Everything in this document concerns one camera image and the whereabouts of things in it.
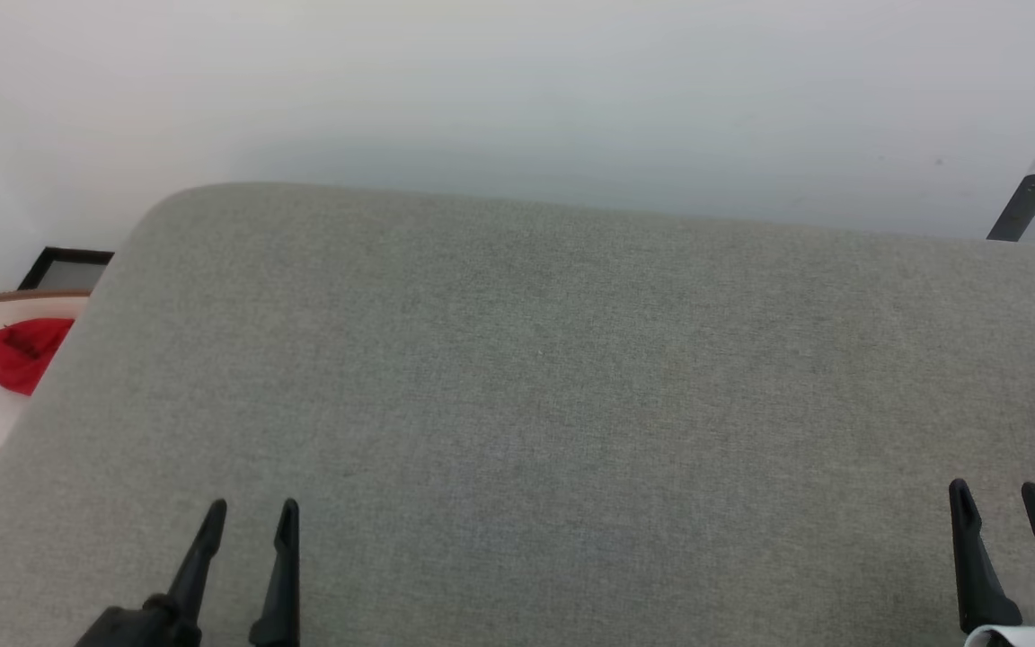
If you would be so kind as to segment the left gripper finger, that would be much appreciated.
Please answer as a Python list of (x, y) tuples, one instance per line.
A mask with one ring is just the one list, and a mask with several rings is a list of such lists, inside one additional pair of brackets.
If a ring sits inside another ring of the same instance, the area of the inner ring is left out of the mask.
[(284, 500), (274, 537), (275, 560), (258, 619), (248, 633), (252, 646), (299, 646), (300, 569), (299, 505)]
[(204, 602), (209, 566), (221, 545), (226, 513), (225, 500), (217, 499), (209, 505), (193, 545), (168, 589), (168, 597), (176, 607), (178, 616), (185, 621), (198, 621)]

